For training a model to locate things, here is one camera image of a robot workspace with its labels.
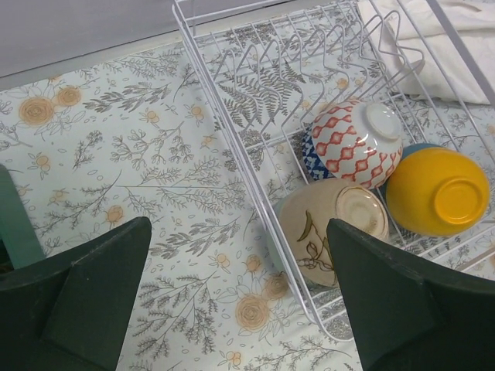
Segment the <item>light green flower bowl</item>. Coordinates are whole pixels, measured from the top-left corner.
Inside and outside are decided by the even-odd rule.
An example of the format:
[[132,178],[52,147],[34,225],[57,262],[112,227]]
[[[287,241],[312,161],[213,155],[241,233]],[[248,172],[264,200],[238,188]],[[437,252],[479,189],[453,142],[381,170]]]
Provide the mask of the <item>light green flower bowl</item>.
[[282,243],[278,238],[278,235],[272,235],[269,230],[266,230],[266,246],[271,261],[277,271],[286,272],[285,265],[282,260],[282,255],[278,251],[278,248],[282,247]]

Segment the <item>orange patterned bowl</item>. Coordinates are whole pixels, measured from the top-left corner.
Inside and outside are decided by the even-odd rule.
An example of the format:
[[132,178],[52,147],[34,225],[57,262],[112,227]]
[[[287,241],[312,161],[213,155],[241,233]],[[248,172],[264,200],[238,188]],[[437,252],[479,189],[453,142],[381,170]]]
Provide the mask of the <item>orange patterned bowl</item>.
[[402,123],[383,103],[358,99],[332,104],[312,122],[316,154],[331,174],[366,189],[382,186],[403,152]]

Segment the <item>blue triangle patterned bowl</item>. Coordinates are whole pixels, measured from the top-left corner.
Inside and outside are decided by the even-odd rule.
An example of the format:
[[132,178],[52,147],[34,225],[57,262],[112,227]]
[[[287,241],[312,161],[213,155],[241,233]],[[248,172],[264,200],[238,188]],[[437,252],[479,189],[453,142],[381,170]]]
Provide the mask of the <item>blue triangle patterned bowl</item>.
[[333,175],[325,167],[320,157],[316,154],[315,146],[312,143],[311,128],[307,128],[302,144],[302,160],[309,176],[317,181],[331,179]]

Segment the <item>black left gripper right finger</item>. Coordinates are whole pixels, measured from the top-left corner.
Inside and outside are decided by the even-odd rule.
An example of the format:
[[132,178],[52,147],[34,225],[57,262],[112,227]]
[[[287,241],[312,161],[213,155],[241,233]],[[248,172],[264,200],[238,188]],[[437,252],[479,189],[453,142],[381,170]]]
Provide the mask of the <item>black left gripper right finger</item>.
[[393,247],[340,219],[329,253],[365,370],[492,370],[494,282]]

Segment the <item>white wire dish rack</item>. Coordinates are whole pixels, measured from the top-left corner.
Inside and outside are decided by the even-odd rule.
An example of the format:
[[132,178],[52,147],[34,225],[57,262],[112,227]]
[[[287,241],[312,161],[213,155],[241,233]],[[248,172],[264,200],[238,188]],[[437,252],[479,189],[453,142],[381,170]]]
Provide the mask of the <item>white wire dish rack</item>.
[[328,219],[462,272],[493,256],[494,92],[458,54],[493,49],[493,3],[334,1],[202,36],[195,2],[172,11],[273,263],[331,339],[353,333]]

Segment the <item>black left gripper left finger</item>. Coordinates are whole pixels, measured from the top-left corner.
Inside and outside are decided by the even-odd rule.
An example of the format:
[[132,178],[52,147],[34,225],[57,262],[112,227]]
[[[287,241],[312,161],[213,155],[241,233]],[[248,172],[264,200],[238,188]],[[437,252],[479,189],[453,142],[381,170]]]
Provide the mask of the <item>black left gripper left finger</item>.
[[114,370],[152,237],[145,216],[1,276],[3,370]]

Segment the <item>yellow bowl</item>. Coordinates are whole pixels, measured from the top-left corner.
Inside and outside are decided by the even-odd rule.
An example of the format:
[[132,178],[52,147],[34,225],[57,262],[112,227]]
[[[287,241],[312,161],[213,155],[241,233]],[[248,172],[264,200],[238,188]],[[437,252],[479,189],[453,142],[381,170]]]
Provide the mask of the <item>yellow bowl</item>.
[[415,151],[387,181],[385,201],[397,224],[431,237],[468,230],[485,214],[490,184],[467,156],[447,148]]

